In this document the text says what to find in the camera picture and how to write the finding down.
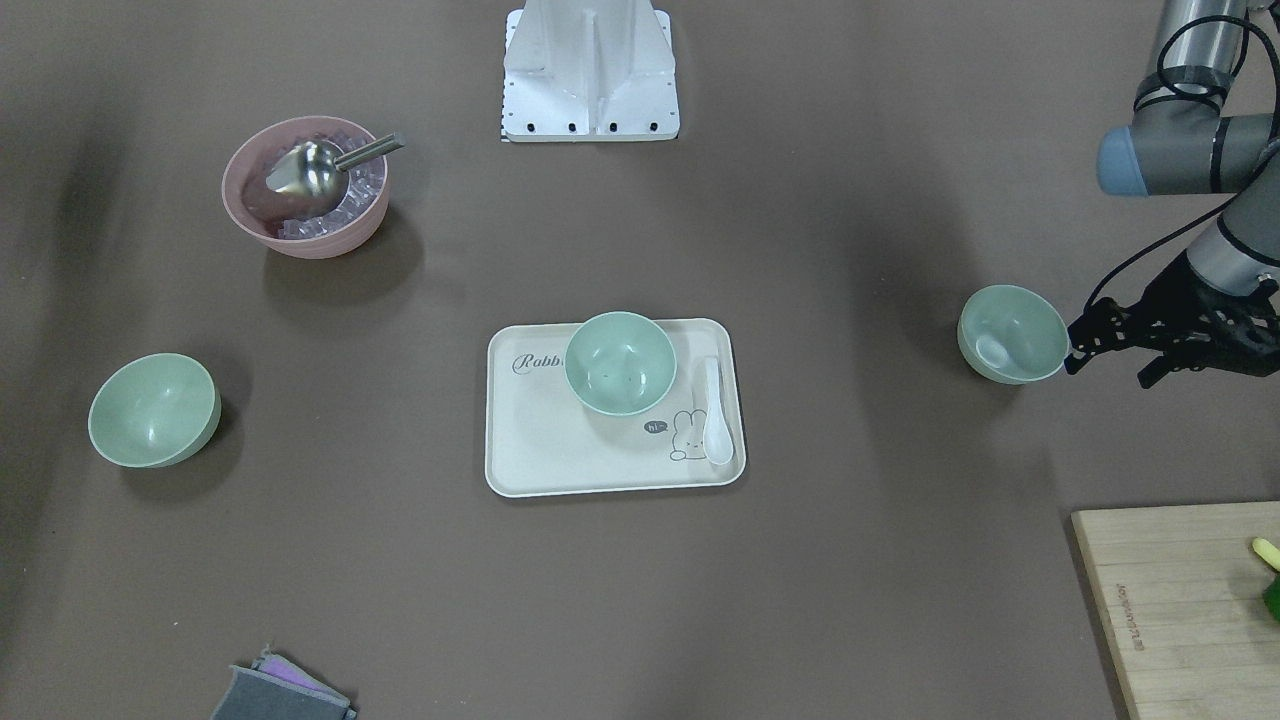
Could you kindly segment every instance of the brown table surface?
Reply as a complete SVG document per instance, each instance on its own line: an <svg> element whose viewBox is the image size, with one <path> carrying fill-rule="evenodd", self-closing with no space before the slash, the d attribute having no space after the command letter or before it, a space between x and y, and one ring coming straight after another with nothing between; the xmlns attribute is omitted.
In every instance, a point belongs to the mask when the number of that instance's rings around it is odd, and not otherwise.
<svg viewBox="0 0 1280 720"><path fill-rule="evenodd" d="M1219 200L1094 181L1161 3L659 3L681 137L580 146L498 141L516 6L8 4L0 716L204 717L268 642L369 720L1112 716L1068 515L1275 498L1277 384L1144 392L1135 350L1002 387L955 319L1009 282L1070 320ZM303 114L411 140L339 259L219 200ZM728 328L745 475L497 496L489 338L618 307ZM88 404L156 351L225 419L122 470Z"/></svg>

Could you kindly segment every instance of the bowl rim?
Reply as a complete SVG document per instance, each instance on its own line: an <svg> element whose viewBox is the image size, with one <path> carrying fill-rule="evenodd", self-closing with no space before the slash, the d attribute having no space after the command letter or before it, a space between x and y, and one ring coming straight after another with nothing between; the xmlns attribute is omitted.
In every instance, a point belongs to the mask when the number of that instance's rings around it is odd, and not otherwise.
<svg viewBox="0 0 1280 720"><path fill-rule="evenodd" d="M572 380L570 380L570 378L568 378L568 363L570 363L568 348L573 346L573 341L577 340L577 334L580 332L582 332L582 328L585 328L588 324L590 324L590 323L593 323L595 320L600 320L602 318L612 318L612 316L617 316L617 315L637 318L640 320L644 320L644 323L648 323L649 325L653 325L654 328L657 328L657 331L659 333L662 333L663 340L667 341L667 346L666 347L667 347L667 350L671 351L671 379L667 382L667 387L663 388L662 393L658 395L657 400L654 400L649 405L645 405L644 407L641 407L639 410L628 410L626 413L611 413L608 410L602 410L602 409L596 407L595 405L591 405L590 402L588 402L588 400L585 397L582 397L582 393L577 392L577 388L573 387ZM582 405L588 406L593 413L599 413L602 415L609 415L612 418L628 418L631 415L639 415L641 413L648 413L649 410L653 410L653 407L655 405L658 405L659 402L662 402L663 400L666 400L667 395L671 392L671 388L675 387L675 384L676 384L676 374L678 374L678 373L680 373L680 356L676 352L676 345L671 341L671 334L667 331L662 329L662 325L659 325L653 319L646 318L646 316L644 316L644 315L641 315L639 313L632 313L630 310L609 310L608 313L600 313L599 315L594 315L591 318L588 318L586 320L582 320L582 323L573 331L573 334L570 336L568 342L564 345L564 384L568 386L568 389L570 389L570 392L573 393L573 397L576 397L579 400L579 402L581 402Z"/></svg>
<svg viewBox="0 0 1280 720"><path fill-rule="evenodd" d="M390 167L390 163L387 161L385 156L375 158L376 160L381 160L381 163L383 163L383 187L378 191L378 195L374 196L374 201L370 202L369 206L365 208L365 210L361 214L358 214L355 218L352 218L349 223L347 223L346 225L338 228L337 231L329 232L329 233L323 233L323 234L317 234L315 237L300 237L300 238L288 240L288 238L279 238L279 237L264 234L264 233L261 233L261 232L259 232L259 231L256 231L253 228L246 227L244 223L242 223L239 220L239 218L236 217L236 213L232 213L230 202L228 202L228 200L227 200L227 197L228 197L227 176L230 174L232 164L234 164L236 159L239 158L239 154L243 152L244 149L248 147L260 136L266 135L268 132L271 132L273 129L275 129L275 128L278 128L280 126L285 126L285 124L291 124L291 123L297 123L297 122L301 122L301 120L338 120L339 123L349 124L349 126L355 127L356 129L358 129L360 132L362 132L369 138L366 142L372 142L374 140L378 140L378 136L374 135L372 132L370 132L367 128L365 128L365 126L362 126L362 124L360 124L357 122L353 122L353 120L348 120L347 118L339 118L337 115L298 115L296 118L289 118L289 119L285 119L285 120L280 120L278 123L271 123L270 126L266 126L265 128L257 131L248 140L246 140L244 142L242 142L241 146L237 147L236 151L232 152L232 156L227 160L227 167L223 168L223 179L221 179L221 183L219 186L219 188L221 190L223 210L225 210L227 211L227 217L230 218L233 223L236 223L236 227L238 227L239 229L247 232L250 236L253 237L253 240L257 240L259 242L262 242L264 245L269 241L271 243L279 243L279 245L287 245L287 246L307 246L307 245L315 243L316 241L320 241L320 240L325 240L325 241L333 240L337 236L339 236L339 233L342 233L347 228L351 228L352 225L355 225L356 223L358 223L361 219L364 219L365 215L367 215L374 209L374 206L378 205L378 201L387 193L387 183L390 179L390 169L392 169L392 167Z"/></svg>
<svg viewBox="0 0 1280 720"><path fill-rule="evenodd" d="M991 292L1004 291L1004 290L1014 290L1014 291L1018 291L1018 292L1020 292L1023 295L1028 295L1032 299L1034 299L1036 301L1038 301L1041 305L1043 305L1044 307L1048 307L1048 310L1051 313L1053 313L1053 316L1057 318L1057 325L1056 327L1057 327L1057 329L1061 331L1061 336L1060 337L1062 338L1062 345L1066 346L1062 350L1062 357L1065 359L1071 352L1071 336L1068 332L1068 329L1066 329L1066 322L1062 319L1062 314L1057 311L1057 307L1055 307L1053 304L1050 302L1048 300L1044 300L1044 297L1041 296L1034 290L1028 290L1028 288L1025 288L1025 287L1023 287L1020 284L1010 284L1010 283L988 284L987 287L979 288L973 295L970 295L968 300L965 300L964 307L960 309L960 316L959 316L959 319L956 322L956 327L960 331L961 351L964 351L964 350L972 350L973 351L973 356L978 360L978 363L982 364L983 368L986 368L987 370L995 373L996 375L1000 375L1001 378L1006 378L1009 380L1014 380L1018 384L1034 383L1034 382L1044 380L1044 379L1048 379L1048 378L1056 375L1062 369L1062 363L1059 363L1057 366L1055 366L1051 372L1044 373L1044 374L1038 374L1038 375L1011 375L1009 373L1005 373L1002 370L998 370L998 369L993 368L989 363L987 363L986 360L982 359L982 355L979 355L977 352L977 350L974 350L973 341L969 337L969 332L964 327L965 314L969 311L970 304L973 304L973 301L977 300L979 295L984 295L984 293L989 295Z"/></svg>
<svg viewBox="0 0 1280 720"><path fill-rule="evenodd" d="M192 434L191 438L188 438L182 445L182 447L179 447L175 452L170 452L169 455L165 455L164 457L159 457L159 459L155 459L155 460L151 460L151 461L147 461L147 462L123 462L123 461L116 460L115 457L113 457L110 452L106 452L105 450L102 450L102 446L99 445L97 437L93 433L93 414L95 414L93 411L97 409L97 402L99 402L99 400L101 400L102 392L116 378L119 378L122 373L124 373L129 368L133 368L134 365L138 365L141 363L155 361L155 359L157 359L157 357L178 357L178 359L180 359L180 360L183 360L183 361L193 365L195 368L197 368L200 370L200 374L201 374L202 379L207 383L207 387L209 387L209 410L207 410L207 414L206 414L207 416L205 418L205 425L202 425L200 429L197 429L195 432L195 434ZM202 436L205 433L205 429L206 429L206 427L209 424L209 418L212 416L214 410L216 407L218 407L218 388L214 384L214 377L209 374L209 369L207 368L205 368L195 357L191 357L188 355L183 355L180 352L152 352L151 355L143 355L142 357L137 357L134 360L131 360L131 361L125 363L118 370L115 370L114 373L111 373L111 377L109 377L105 380L102 380L102 384L97 388L97 393L93 395L93 402L91 402L90 406L88 406L88 418L86 419L86 425L87 425L87 429L88 429L88 439L93 445L93 450L96 450L97 454L101 455L109 462L113 462L113 464L119 465L122 468L152 468L155 465L161 465L164 462L168 462L168 461L173 460L174 457L182 455L183 452L187 451L187 448L191 447L191 443L193 443L197 439L200 439L200 436Z"/></svg>

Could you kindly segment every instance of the scoop handle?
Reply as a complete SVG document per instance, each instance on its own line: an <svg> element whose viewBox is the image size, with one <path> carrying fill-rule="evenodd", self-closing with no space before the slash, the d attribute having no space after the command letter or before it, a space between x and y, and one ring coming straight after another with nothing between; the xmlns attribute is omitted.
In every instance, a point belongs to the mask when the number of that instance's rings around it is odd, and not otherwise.
<svg viewBox="0 0 1280 720"><path fill-rule="evenodd" d="M398 132L393 132L387 137L380 137L370 142L369 145L362 145L351 152L338 155L338 159L334 160L333 164L335 168L346 173L348 169L355 168L361 163L367 163L374 158L380 158L392 150L399 150L401 147L404 147L404 137Z"/></svg>

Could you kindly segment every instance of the green bowl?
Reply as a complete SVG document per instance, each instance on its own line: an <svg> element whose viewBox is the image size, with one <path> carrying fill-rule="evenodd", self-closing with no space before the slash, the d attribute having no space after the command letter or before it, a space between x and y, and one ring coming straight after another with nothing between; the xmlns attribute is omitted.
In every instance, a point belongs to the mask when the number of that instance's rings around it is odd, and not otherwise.
<svg viewBox="0 0 1280 720"><path fill-rule="evenodd" d="M147 355L102 383L88 409L88 437L116 465L164 468L204 447L221 410L204 365L174 352Z"/></svg>
<svg viewBox="0 0 1280 720"><path fill-rule="evenodd" d="M973 293L956 327L960 354L982 377L1005 384L1043 380L1071 350L1066 324L1043 297L1014 284Z"/></svg>
<svg viewBox="0 0 1280 720"><path fill-rule="evenodd" d="M676 347L657 323L635 313L605 313L582 323L564 350L573 395L596 413L649 410L676 382Z"/></svg>

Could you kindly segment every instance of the white metal stand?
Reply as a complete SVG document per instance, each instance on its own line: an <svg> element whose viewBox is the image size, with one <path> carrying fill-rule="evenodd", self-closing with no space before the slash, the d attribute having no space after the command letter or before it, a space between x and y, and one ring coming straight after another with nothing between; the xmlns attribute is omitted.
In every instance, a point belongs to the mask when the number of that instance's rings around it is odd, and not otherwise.
<svg viewBox="0 0 1280 720"><path fill-rule="evenodd" d="M529 0L507 17L502 137L672 140L671 18L649 0Z"/></svg>

